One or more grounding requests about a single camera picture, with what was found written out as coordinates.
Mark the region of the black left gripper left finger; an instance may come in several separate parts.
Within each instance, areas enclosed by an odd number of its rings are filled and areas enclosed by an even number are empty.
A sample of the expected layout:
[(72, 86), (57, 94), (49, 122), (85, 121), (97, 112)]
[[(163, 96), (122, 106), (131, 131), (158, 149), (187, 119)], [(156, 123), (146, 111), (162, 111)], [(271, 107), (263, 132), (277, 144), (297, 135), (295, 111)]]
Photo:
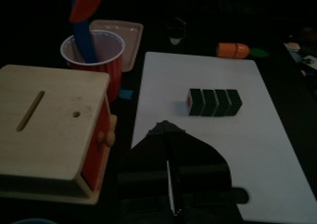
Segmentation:
[(130, 149), (118, 174), (120, 224), (172, 224), (163, 120)]

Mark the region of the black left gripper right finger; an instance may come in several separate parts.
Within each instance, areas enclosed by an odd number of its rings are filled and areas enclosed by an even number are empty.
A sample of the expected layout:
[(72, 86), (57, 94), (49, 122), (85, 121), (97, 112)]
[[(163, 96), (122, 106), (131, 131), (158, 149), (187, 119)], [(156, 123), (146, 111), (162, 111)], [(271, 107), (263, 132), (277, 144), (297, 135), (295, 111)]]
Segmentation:
[(172, 123), (166, 125), (166, 155), (175, 223), (245, 224), (225, 158)]

